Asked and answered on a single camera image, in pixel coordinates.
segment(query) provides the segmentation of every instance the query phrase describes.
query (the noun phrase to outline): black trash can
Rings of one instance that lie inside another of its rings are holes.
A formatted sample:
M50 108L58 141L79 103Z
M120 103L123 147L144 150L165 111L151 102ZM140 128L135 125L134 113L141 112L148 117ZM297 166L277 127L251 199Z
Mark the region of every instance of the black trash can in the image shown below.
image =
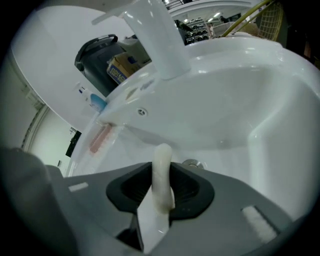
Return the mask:
M124 50L117 44L115 34L98 37L86 42L75 57L76 68L107 97L118 84L107 74L108 61Z

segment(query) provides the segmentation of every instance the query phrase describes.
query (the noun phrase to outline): white sink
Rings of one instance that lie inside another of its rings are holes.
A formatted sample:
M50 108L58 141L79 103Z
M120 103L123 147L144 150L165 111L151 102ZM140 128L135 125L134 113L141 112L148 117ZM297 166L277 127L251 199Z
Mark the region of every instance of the white sink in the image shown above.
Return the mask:
M251 36L186 49L185 75L162 80L151 63L107 98L98 119L116 127L95 154L88 145L97 130L87 127L70 175L150 162L154 147L167 143L174 162L196 159L249 184L294 220L306 214L320 183L320 72L280 44Z

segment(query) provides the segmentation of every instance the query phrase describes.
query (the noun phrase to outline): yellow pole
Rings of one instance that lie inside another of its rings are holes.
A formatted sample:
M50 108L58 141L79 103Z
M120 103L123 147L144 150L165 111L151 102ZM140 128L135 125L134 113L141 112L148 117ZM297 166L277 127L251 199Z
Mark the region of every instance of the yellow pole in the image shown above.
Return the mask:
M257 4L256 6L252 7L250 10L248 10L244 15L242 15L231 27L229 27L226 32L222 34L221 37L226 37L236 26L238 26L241 22L243 22L246 17L250 16L253 14L256 10L258 10L260 7L266 5L269 3L271 0L264 0L261 3Z

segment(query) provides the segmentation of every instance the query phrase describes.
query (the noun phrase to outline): ceiling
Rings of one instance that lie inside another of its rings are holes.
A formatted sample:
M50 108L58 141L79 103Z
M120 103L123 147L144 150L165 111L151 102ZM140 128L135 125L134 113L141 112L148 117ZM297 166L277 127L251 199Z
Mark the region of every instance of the ceiling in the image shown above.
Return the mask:
M174 16L174 19L180 21L188 19L188 21L190 21L192 19L202 18L204 21L208 21L209 19L213 18L216 13L220 13L217 18L219 18L220 16L228 18L238 13L241 13L241 15L243 15L248 10L249 8L243 6L213 6L191 10L186 13Z

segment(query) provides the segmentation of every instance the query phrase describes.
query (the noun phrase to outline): cardboard box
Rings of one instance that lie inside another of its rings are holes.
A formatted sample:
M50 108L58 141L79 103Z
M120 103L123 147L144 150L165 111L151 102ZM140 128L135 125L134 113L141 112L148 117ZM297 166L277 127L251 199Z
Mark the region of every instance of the cardboard box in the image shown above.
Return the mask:
M141 66L127 52L115 55L106 70L108 75L119 85L133 73L138 71Z

